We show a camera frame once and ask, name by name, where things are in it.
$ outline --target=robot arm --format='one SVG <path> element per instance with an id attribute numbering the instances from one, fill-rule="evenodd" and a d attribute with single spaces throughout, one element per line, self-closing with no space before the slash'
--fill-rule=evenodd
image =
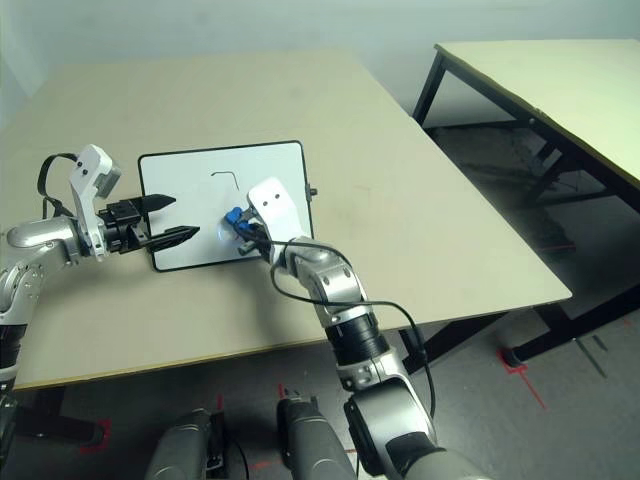
<path id="1" fill-rule="evenodd" d="M 102 149 L 88 145 L 77 157 L 70 177 L 76 217 L 61 214 L 68 210 L 53 199 L 58 216 L 24 223 L 0 238 L 0 395 L 6 395 L 13 387 L 20 340 L 47 278 L 77 265 L 82 258 L 102 261 L 113 252 L 169 248 L 199 230 L 177 227 L 150 236 L 142 228 L 148 212 L 175 201 L 165 195 L 121 200 L 94 213 L 94 199 L 106 198 L 119 177 L 120 170 L 113 160 Z M 43 174 L 38 184 L 44 191 L 41 183 L 44 184 Z"/>
<path id="2" fill-rule="evenodd" d="M 276 268 L 297 278 L 331 342 L 337 373 L 352 393 L 344 405 L 349 432 L 365 470 L 390 479 L 486 479 L 463 457 L 437 446 L 433 421 L 402 361 L 378 329 L 373 305 L 348 261 L 304 235 L 295 204 L 275 178 L 248 194 L 226 220 Z"/>

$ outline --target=red tape marking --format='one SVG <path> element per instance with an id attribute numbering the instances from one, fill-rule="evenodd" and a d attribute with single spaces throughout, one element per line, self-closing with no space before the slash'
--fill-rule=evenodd
<path id="1" fill-rule="evenodd" d="M 263 468 L 271 467 L 272 465 L 280 465 L 282 460 L 274 460 L 272 462 L 258 462 L 253 465 L 249 465 L 249 470 L 262 470 Z"/>
<path id="2" fill-rule="evenodd" d="M 538 403 L 540 404 L 540 406 L 542 407 L 543 410 L 548 410 L 547 406 L 544 404 L 544 402 L 542 401 L 542 398 L 540 398 L 540 395 L 538 394 L 538 392 L 536 391 L 535 388 L 533 388 L 533 385 L 531 385 L 531 382 L 529 381 L 529 379 L 527 378 L 527 376 L 524 374 L 524 372 L 520 372 L 520 378 L 522 378 L 522 380 L 524 380 L 524 383 L 527 384 L 527 387 L 529 387 L 529 391 L 531 392 L 531 394 L 535 397 L 535 399 L 538 401 Z"/>
<path id="3" fill-rule="evenodd" d="M 533 395 L 533 398 L 536 399 L 536 401 L 540 404 L 542 409 L 543 410 L 548 410 L 547 406 L 542 401 L 542 397 L 540 397 L 540 394 L 537 392 L 537 390 L 535 388 L 533 388 L 533 385 L 531 385 L 531 382 L 529 381 L 529 379 L 527 378 L 527 376 L 524 373 L 524 372 L 527 371 L 527 369 L 529 367 L 527 365 L 519 365 L 517 367 L 511 367 L 511 366 L 509 366 L 509 364 L 507 364 L 507 362 L 505 362 L 504 357 L 502 356 L 502 350 L 498 350 L 496 353 L 498 355 L 498 360 L 500 360 L 500 363 L 504 367 L 504 369 L 507 372 L 507 374 L 508 375 L 512 375 L 514 373 L 517 373 L 520 376 L 520 378 L 522 378 L 524 383 L 527 385 L 527 388 L 531 392 L 531 395 Z"/>
<path id="4" fill-rule="evenodd" d="M 507 362 L 505 362 L 504 357 L 502 356 L 502 352 L 503 352 L 502 350 L 496 350 L 496 354 L 498 355 L 498 360 L 500 360 L 500 363 L 502 364 L 502 366 L 504 367 L 504 369 L 509 375 L 511 375 L 512 373 L 520 373 L 520 372 L 527 371 L 527 368 L 529 367 L 524 364 L 519 365 L 517 367 L 510 366 Z"/>
<path id="5" fill-rule="evenodd" d="M 109 439 L 111 438 L 111 419 L 107 418 L 105 420 L 98 420 L 96 424 L 100 425 L 104 430 L 102 441 L 98 445 L 80 447 L 80 453 L 85 454 L 100 452 L 102 450 L 105 450 L 109 445 Z"/>

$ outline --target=wire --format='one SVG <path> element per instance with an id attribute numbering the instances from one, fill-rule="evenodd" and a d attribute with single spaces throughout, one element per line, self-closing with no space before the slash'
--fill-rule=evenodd
<path id="1" fill-rule="evenodd" d="M 240 456 L 242 457 L 242 463 L 244 464 L 245 480 L 249 480 L 249 462 L 247 462 L 247 456 L 244 454 L 244 450 L 242 449 L 242 447 L 240 446 L 240 444 L 235 438 L 229 437 L 229 441 L 233 443 L 238 449 L 238 452 L 240 452 Z"/>
<path id="2" fill-rule="evenodd" d="M 416 345 L 418 347 L 418 352 L 423 357 L 423 366 L 427 374 L 427 385 L 429 387 L 429 398 L 430 398 L 429 415 L 431 416 L 432 420 L 434 419 L 436 414 L 436 392 L 433 384 L 433 377 L 431 376 L 431 369 L 429 368 L 429 360 L 424 350 L 424 339 L 422 337 L 422 333 L 420 332 L 420 330 L 418 329 L 418 326 L 416 325 L 416 322 L 413 320 L 413 317 L 411 317 L 411 314 L 409 314 L 409 312 L 407 312 L 407 310 L 405 310 L 404 307 L 402 307 L 401 305 L 395 302 L 391 302 L 389 300 L 365 300 L 362 302 L 327 302 L 324 300 L 314 300 L 312 298 L 301 297 L 300 295 L 294 295 L 293 293 L 289 293 L 283 290 L 282 288 L 280 288 L 280 286 L 276 282 L 275 272 L 277 268 L 278 266 L 274 264 L 271 266 L 271 269 L 269 270 L 269 276 L 271 277 L 271 284 L 273 285 L 273 287 L 276 289 L 278 293 L 280 293 L 281 295 L 284 295 L 285 297 L 291 298 L 293 300 L 298 300 L 300 302 L 305 302 L 305 303 L 311 303 L 312 305 L 321 305 L 324 307 L 355 307 L 359 305 L 364 305 L 364 306 L 370 305 L 370 306 L 392 307 L 399 310 L 406 317 L 406 319 L 409 322 L 409 325 L 411 325 L 411 330 L 413 331 L 413 335 L 416 338 Z"/>
<path id="3" fill-rule="evenodd" d="M 51 203 L 53 206 L 53 216 L 59 217 L 60 215 L 66 215 L 67 217 L 72 217 L 73 213 L 66 208 L 60 200 L 55 197 L 52 197 L 47 193 L 47 175 L 49 174 L 49 167 L 56 158 L 66 158 L 71 160 L 72 162 L 77 162 L 78 156 L 75 153 L 56 153 L 55 155 L 48 156 L 44 162 L 42 162 L 42 166 L 40 167 L 40 173 L 38 174 L 38 182 L 36 187 L 38 189 L 38 193 L 42 195 L 42 219 L 47 218 L 47 202 Z"/>
<path id="4" fill-rule="evenodd" d="M 310 247 L 310 248 L 317 248 L 317 249 L 321 249 L 321 250 L 326 250 L 329 252 L 333 252 L 334 254 L 336 254 L 337 256 L 339 256 L 340 258 L 342 258 L 350 267 L 351 267 L 351 262 L 349 261 L 349 259 L 338 249 L 330 247 L 328 245 L 322 245 L 322 244 L 315 244 L 315 243 L 307 243 L 307 242 L 295 242 L 293 240 L 290 240 L 288 242 L 283 242 L 283 241 L 279 241 L 279 240 L 270 240 L 267 238 L 259 238 L 255 235 L 247 235 L 247 231 L 241 231 L 239 228 L 237 228 L 237 225 L 234 224 L 234 230 L 236 231 L 236 233 L 238 235 L 240 235 L 241 237 L 249 237 L 249 240 L 254 241 L 256 243 L 262 243 L 262 244 L 271 244 L 271 245 L 282 245 L 284 246 L 284 250 L 282 251 L 282 254 L 285 254 L 286 250 L 288 247 L 290 246 L 295 246 L 295 247 Z M 429 368 L 429 360 L 427 358 L 427 353 L 424 349 L 424 337 L 422 336 L 422 332 L 420 332 L 420 329 L 418 328 L 418 326 L 416 325 L 416 322 L 413 320 L 413 317 L 411 316 L 411 314 L 401 305 L 399 305 L 396 302 L 392 302 L 389 300 L 365 300 L 365 301 L 360 301 L 360 302 L 328 302 L 325 300 L 314 300 L 312 298 L 307 298 L 307 297 L 302 297 L 300 295 L 295 295 L 293 293 L 289 293 L 286 290 L 283 290 L 282 288 L 280 288 L 280 286 L 278 285 L 278 282 L 276 282 L 276 270 L 277 270 L 278 266 L 274 263 L 273 265 L 271 265 L 271 268 L 269 270 L 269 277 L 271 278 L 271 284 L 273 285 L 273 288 L 276 289 L 276 291 L 278 293 L 280 293 L 281 295 L 284 295 L 287 298 L 291 298 L 292 300 L 297 300 L 299 302 L 304 302 L 304 303 L 310 303 L 312 305 L 320 305 L 320 306 L 324 306 L 324 307 L 356 307 L 356 306 L 384 306 L 384 307 L 392 307 L 395 308 L 396 310 L 399 310 L 407 319 L 407 321 L 409 322 L 409 325 L 411 326 L 411 330 L 413 332 L 413 335 L 415 336 L 416 339 L 416 347 L 418 350 L 418 353 L 420 353 L 420 355 L 422 356 L 423 359 L 423 366 L 426 372 L 426 376 L 427 376 L 427 385 L 429 387 L 429 415 L 431 416 L 431 419 L 433 420 L 436 414 L 436 392 L 435 392 L 435 386 L 433 384 L 433 377 L 431 376 L 431 369 Z"/>

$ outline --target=concrete floor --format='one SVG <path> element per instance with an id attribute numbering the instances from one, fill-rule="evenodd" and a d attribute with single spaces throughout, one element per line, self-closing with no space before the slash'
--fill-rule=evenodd
<path id="1" fill-rule="evenodd" d="M 549 213 L 577 244 L 576 253 L 550 264 L 574 292 L 565 304 L 571 315 L 638 281 L 640 218 L 620 200 L 558 206 Z M 311 308 L 309 321 L 316 321 Z M 425 328 L 426 335 L 437 328 Z M 640 315 L 597 331 L 607 351 L 591 335 L 583 338 L 606 378 L 575 343 L 533 359 L 524 375 L 507 373 L 496 349 L 544 331 L 535 313 L 525 313 L 433 367 L 440 443 L 496 479 L 640 478 Z M 399 346 L 397 334 L 389 338 Z M 215 410 L 220 395 L 252 478 L 291 478 L 276 444 L 279 384 L 316 395 L 345 449 L 353 448 L 342 414 L 347 396 L 333 364 L 329 346 L 317 344 L 70 386 L 62 413 L 110 419 L 107 448 L 82 453 L 17 438 L 2 478 L 140 479 L 163 430 L 191 409 Z M 424 374 L 416 374 L 414 384 L 424 396 Z M 18 394 L 27 404 L 32 396 Z M 243 478 L 234 450 L 230 462 L 231 478 Z"/>

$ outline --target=white table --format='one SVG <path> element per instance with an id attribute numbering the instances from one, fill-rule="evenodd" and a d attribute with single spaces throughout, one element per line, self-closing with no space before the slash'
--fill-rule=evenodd
<path id="1" fill-rule="evenodd" d="M 424 123 L 446 72 L 460 78 L 547 141 L 541 161 L 561 156 L 523 195 L 549 206 L 617 195 L 640 213 L 640 42 L 532 40 L 442 43 L 413 117 Z M 537 201 L 558 175 L 586 170 L 605 188 Z M 512 350 L 513 365 L 640 308 L 640 284 L 579 317 L 558 305 L 537 308 L 550 331 Z"/>
<path id="2" fill-rule="evenodd" d="M 35 181 L 51 153 L 104 148 L 123 170 L 118 200 L 141 193 L 142 154 L 292 139 L 319 190 L 316 238 L 350 257 L 371 298 L 393 299 L 426 323 L 570 296 L 369 73 L 335 51 L 63 68 L 0 137 L 2 226 L 38 218 Z M 69 171 L 54 170 L 50 192 L 73 205 Z M 378 319 L 385 329 L 405 325 L 392 310 Z M 16 386 L 323 338 L 313 308 L 279 296 L 264 263 L 156 273 L 142 252 L 113 255 L 45 288 Z"/>

